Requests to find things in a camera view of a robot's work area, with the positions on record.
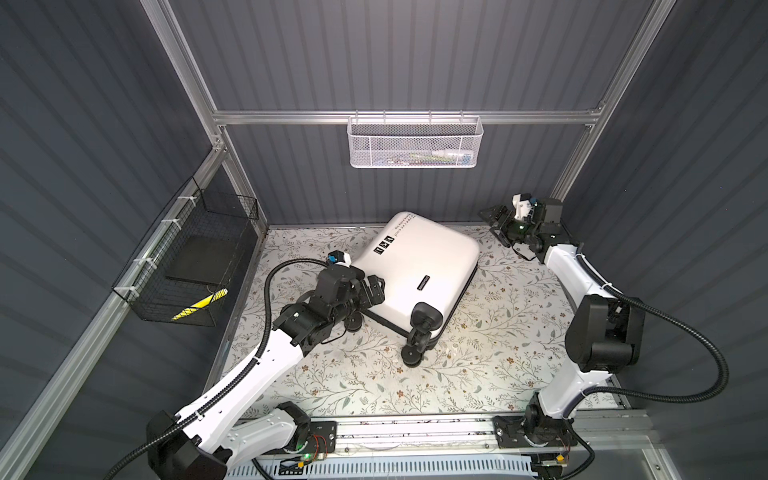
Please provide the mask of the white hard-shell suitcase black lining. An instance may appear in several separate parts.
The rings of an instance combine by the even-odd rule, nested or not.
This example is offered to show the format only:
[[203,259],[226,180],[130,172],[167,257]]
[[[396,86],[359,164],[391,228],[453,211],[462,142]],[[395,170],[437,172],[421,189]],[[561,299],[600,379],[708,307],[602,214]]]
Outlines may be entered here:
[[405,338],[403,363],[416,367],[444,333],[480,257],[472,237],[408,211],[400,212],[353,258],[384,280],[384,302],[363,314]]

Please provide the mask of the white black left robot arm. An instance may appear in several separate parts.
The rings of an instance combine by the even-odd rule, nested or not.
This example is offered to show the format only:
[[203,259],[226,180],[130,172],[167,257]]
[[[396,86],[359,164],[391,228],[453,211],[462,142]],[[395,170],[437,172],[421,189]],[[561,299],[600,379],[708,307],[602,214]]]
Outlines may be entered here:
[[160,479],[222,479],[246,460],[302,446],[309,418],[291,402],[255,421],[240,418],[337,324],[361,319],[384,300],[384,279],[344,263],[326,265],[313,290],[266,319],[259,346],[223,379],[176,414],[161,412],[149,422],[149,467]]

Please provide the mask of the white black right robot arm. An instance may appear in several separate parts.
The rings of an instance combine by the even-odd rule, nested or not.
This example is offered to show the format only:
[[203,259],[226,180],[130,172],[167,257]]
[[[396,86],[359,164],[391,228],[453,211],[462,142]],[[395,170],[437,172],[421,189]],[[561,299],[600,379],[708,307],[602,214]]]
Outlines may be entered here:
[[526,407],[521,428],[533,446],[569,435],[576,406],[587,390],[639,358],[645,314],[608,291],[608,281],[587,266],[581,246],[562,224],[557,199],[517,194],[512,204],[479,212],[507,248],[525,245],[552,271],[574,308],[564,337],[568,359]]

